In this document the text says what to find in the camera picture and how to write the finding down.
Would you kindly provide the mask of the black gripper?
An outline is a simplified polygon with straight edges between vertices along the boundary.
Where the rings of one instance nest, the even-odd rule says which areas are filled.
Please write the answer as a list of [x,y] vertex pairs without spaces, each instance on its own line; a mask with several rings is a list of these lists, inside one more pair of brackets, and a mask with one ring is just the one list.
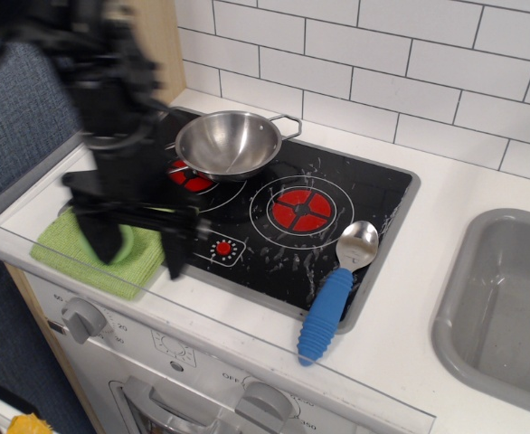
[[180,109],[148,118],[131,137],[85,136],[96,168],[69,172],[62,183],[71,190],[72,209],[89,252],[111,264],[121,250],[122,225],[160,234],[169,277],[177,279],[198,234],[198,201],[167,175],[166,149],[193,118]]

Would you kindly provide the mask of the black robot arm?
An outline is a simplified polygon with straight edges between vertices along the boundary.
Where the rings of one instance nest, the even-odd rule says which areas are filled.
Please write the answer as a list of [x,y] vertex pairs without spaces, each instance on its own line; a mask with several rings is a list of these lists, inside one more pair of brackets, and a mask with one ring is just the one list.
[[10,42],[46,55],[80,114],[92,171],[62,182],[97,258],[121,251],[124,225],[157,231],[171,278],[192,255],[200,219],[168,184],[165,128],[180,111],[155,97],[156,65],[141,50],[121,1],[0,1],[0,60]]

